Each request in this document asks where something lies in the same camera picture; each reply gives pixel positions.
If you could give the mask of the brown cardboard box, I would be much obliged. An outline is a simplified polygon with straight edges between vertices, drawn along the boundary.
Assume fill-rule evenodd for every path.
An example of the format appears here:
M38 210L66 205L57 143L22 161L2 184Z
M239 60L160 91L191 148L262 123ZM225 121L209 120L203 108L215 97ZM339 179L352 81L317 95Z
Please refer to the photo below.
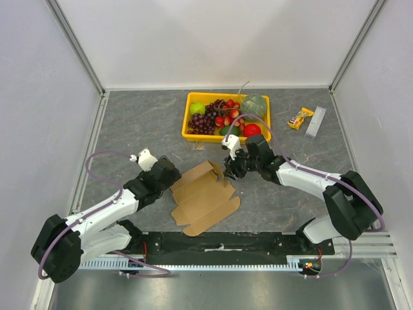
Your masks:
M170 191L177 203L171 212L183 233L195 237L235 213L241 204L221 166L205 161L182 174Z

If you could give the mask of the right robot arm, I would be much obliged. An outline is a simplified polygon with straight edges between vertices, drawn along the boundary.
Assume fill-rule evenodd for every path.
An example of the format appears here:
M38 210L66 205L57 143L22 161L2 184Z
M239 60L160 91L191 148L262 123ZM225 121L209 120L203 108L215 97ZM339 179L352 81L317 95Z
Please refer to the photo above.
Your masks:
M299 189L325 203L328 214L309 220L298 230L295 244L299 252L310 254L327 239L357 240L371 231L374 222L384 229L383 208L357 172L330 174L300 165L275 155L260 134L247 138L244 147L233 134L225 136L221 144L229 151L224 160L226 177L238 180L257 172L266 181Z

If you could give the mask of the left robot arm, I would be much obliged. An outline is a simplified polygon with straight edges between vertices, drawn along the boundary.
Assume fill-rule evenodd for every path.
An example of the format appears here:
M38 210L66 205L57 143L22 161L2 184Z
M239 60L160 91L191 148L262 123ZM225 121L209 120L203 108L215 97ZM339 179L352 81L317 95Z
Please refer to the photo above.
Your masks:
M181 173L165 156L141 164L138 176L109 198L86 211L62 218L47 218L30 252L38 263L37 276L61 283L81 265L103 254L141 248L141 231L125 216L153 204L171 188Z

